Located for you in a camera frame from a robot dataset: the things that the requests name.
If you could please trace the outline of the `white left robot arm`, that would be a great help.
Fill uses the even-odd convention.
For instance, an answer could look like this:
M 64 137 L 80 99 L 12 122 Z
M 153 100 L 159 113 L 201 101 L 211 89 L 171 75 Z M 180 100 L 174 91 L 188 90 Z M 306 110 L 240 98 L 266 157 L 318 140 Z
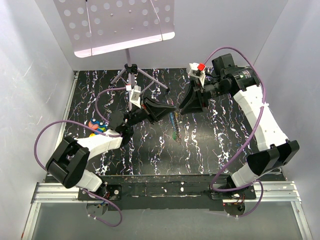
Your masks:
M 46 163 L 45 169 L 65 188 L 86 189 L 95 200 L 101 200 L 107 195 L 107 184 L 100 176 L 86 169 L 88 160 L 122 148 L 130 142 L 136 124 L 145 120 L 153 124 L 175 109 L 173 105 L 145 97 L 141 107 L 136 106 L 129 112 L 112 112 L 106 132 L 78 139 L 66 136 Z

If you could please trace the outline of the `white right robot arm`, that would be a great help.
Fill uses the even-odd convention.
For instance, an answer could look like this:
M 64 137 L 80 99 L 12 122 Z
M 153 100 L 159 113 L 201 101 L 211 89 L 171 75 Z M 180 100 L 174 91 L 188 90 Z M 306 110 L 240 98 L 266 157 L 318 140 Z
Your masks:
M 191 80 L 179 109 L 181 115 L 202 113 L 209 100 L 224 95 L 233 97 L 242 109 L 252 128 L 250 137 L 256 139 L 259 151 L 249 155 L 246 163 L 228 176 L 225 187 L 210 187 L 237 199 L 261 176 L 288 164 L 300 146 L 280 129 L 265 102 L 262 82 L 251 66 L 237 66 L 230 53 L 215 58 L 212 64 L 212 81 L 206 80 L 203 63 L 189 64 L 187 72 Z

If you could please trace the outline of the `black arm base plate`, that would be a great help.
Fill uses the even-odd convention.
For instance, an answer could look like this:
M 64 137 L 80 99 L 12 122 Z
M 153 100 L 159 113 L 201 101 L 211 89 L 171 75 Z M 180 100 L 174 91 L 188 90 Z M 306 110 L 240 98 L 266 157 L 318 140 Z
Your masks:
M 238 204 L 256 199 L 252 186 L 238 192 L 214 192 L 212 176 L 192 175 L 105 175 L 95 194 L 121 210 L 207 209 L 223 211 L 223 201 Z

